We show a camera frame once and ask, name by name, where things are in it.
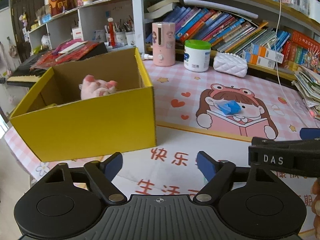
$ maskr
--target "crosshair marking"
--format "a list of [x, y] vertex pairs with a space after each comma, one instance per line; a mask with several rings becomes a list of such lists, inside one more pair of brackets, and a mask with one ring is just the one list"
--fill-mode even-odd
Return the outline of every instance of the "crosshair marking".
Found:
[[157, 201], [157, 202], [160, 204], [160, 203], [162, 203], [163, 201], [165, 201], [165, 199], [163, 199], [163, 198], [157, 198], [157, 199], [155, 199], [155, 201]]

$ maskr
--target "metal screw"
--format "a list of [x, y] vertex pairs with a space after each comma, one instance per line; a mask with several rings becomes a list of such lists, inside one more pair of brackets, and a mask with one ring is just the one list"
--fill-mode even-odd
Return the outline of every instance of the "metal screw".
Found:
[[211, 200], [211, 196], [208, 194], [200, 194], [200, 195], [197, 195], [196, 198], [200, 202], [208, 202]]
[[124, 196], [121, 194], [112, 194], [109, 196], [109, 200], [112, 202], [119, 202], [124, 200]]

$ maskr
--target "red pen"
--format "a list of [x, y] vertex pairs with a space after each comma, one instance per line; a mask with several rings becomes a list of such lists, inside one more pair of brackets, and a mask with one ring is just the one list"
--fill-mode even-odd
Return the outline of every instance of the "red pen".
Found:
[[111, 46], [115, 47], [116, 42], [115, 42], [115, 33], [113, 31], [113, 18], [108, 18], [108, 24], [109, 24], [109, 34], [110, 34], [110, 41], [111, 41]]

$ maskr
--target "green lid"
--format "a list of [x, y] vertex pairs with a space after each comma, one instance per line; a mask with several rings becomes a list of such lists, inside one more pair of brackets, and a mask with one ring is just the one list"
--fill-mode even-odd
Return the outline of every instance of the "green lid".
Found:
[[186, 40], [184, 46], [191, 49], [211, 49], [211, 44], [207, 41]]

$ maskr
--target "white quilted purse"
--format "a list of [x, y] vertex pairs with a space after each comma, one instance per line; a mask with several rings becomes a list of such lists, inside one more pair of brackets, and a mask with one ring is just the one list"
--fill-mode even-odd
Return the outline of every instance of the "white quilted purse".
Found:
[[213, 68], [216, 71], [244, 77], [247, 74], [248, 65], [244, 58], [232, 53], [220, 53], [214, 57]]

